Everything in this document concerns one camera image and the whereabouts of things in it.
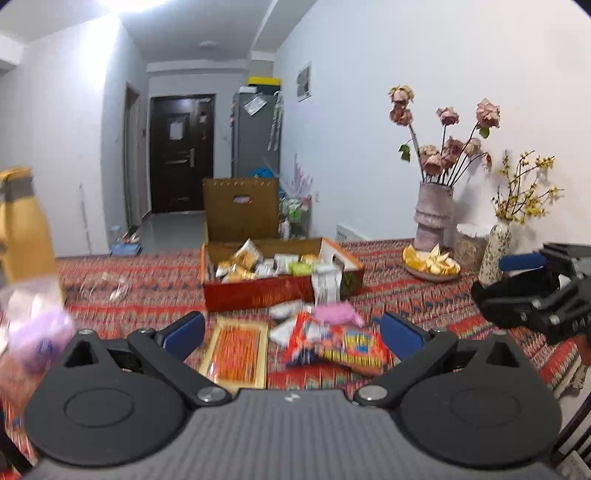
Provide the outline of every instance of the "door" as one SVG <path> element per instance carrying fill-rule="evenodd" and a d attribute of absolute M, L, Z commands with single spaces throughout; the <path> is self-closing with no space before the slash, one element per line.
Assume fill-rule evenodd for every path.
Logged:
<path fill-rule="evenodd" d="M 152 99 L 152 211 L 203 210 L 203 179 L 213 178 L 215 95 Z"/>
<path fill-rule="evenodd" d="M 142 224 L 139 191 L 140 185 L 147 182 L 145 171 L 142 178 L 139 172 L 139 94 L 130 86 L 125 91 L 125 116 L 123 133 L 123 177 L 125 192 L 125 216 L 129 229 L 137 229 Z"/>

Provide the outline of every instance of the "green leaf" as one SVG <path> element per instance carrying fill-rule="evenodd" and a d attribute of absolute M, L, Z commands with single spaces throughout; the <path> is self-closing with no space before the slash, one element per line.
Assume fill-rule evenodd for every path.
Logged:
<path fill-rule="evenodd" d="M 400 158 L 404 161 L 410 162 L 410 147 L 407 144 L 400 145 Z"/>

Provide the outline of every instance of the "chip bag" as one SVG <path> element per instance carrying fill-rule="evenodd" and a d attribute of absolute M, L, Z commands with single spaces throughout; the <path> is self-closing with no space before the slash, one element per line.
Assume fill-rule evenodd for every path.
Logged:
<path fill-rule="evenodd" d="M 322 324 L 312 315 L 298 315 L 284 361 L 288 366 L 329 361 L 362 375 L 381 375 L 388 368 L 388 348 L 379 333 L 348 325 Z"/>

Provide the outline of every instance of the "pink plastic bag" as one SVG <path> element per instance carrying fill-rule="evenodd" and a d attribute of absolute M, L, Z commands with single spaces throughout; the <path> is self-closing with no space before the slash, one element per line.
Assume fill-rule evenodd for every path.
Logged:
<path fill-rule="evenodd" d="M 363 319 L 348 301 L 318 306 L 314 308 L 313 315 L 321 322 L 331 323 L 333 325 L 353 323 L 359 327 L 365 326 Z"/>

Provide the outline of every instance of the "cardboard box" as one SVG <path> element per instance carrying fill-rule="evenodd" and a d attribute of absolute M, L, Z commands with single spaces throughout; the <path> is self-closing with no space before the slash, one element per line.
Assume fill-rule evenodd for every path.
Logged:
<path fill-rule="evenodd" d="M 311 277 L 281 275 L 240 283 L 215 278 L 215 268 L 251 238 L 265 258 L 275 254 L 315 254 L 341 266 L 341 298 L 360 292 L 364 266 L 327 238 L 280 240 L 278 179 L 206 179 L 203 181 L 209 242 L 201 253 L 201 284 L 208 312 L 270 307 L 283 301 L 314 302 Z"/>
<path fill-rule="evenodd" d="M 344 300 L 360 293 L 365 267 L 355 257 L 327 238 L 304 240 L 253 240 L 265 258 L 275 254 L 316 254 L 326 262 L 343 269 L 340 295 Z M 215 278 L 218 263 L 228 260 L 242 246 L 240 242 L 210 242 L 201 251 L 201 283 L 208 312 L 248 310 L 271 307 L 290 300 L 303 299 L 314 303 L 311 277 L 281 275 L 240 283 L 222 283 Z"/>

